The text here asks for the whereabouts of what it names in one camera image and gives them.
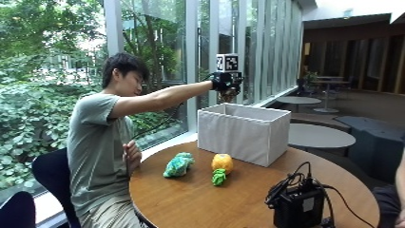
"white storage box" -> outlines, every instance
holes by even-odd
[[[198,148],[264,167],[287,150],[288,111],[223,103],[197,114]]]

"dark blue chair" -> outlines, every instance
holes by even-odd
[[[70,201],[70,173],[66,161],[66,148],[38,155],[31,163],[37,182],[59,201],[70,228],[81,228]]]
[[[0,227],[35,228],[35,204],[27,192],[14,193],[0,206]]]

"man's hair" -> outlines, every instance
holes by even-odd
[[[106,59],[102,67],[102,83],[101,87],[106,88],[111,81],[113,70],[114,68],[122,74],[122,77],[126,76],[129,71],[135,71],[138,76],[143,81],[147,81],[149,69],[145,62],[139,57],[135,57],[127,53],[117,53],[110,58]]]

